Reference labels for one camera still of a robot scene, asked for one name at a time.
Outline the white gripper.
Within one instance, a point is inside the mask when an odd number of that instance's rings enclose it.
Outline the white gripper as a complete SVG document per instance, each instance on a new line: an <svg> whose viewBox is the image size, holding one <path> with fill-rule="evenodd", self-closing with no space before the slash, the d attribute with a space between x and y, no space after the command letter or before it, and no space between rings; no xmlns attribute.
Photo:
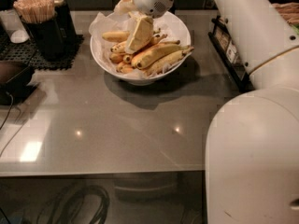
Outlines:
<svg viewBox="0 0 299 224"><path fill-rule="evenodd" d="M125 52L133 54L148 45L153 36L153 18L162 17L172 6L173 0L120 0L114 7L117 15L137 12L137 10L148 15L135 19L125 44Z"/></svg>

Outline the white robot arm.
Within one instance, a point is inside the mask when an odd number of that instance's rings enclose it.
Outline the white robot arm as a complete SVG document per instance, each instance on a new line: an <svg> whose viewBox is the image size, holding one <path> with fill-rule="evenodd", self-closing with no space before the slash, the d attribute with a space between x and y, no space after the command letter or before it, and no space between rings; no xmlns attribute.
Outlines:
<svg viewBox="0 0 299 224"><path fill-rule="evenodd" d="M299 40L268 0L214 0L254 89L206 138L207 224L299 224Z"/></svg>

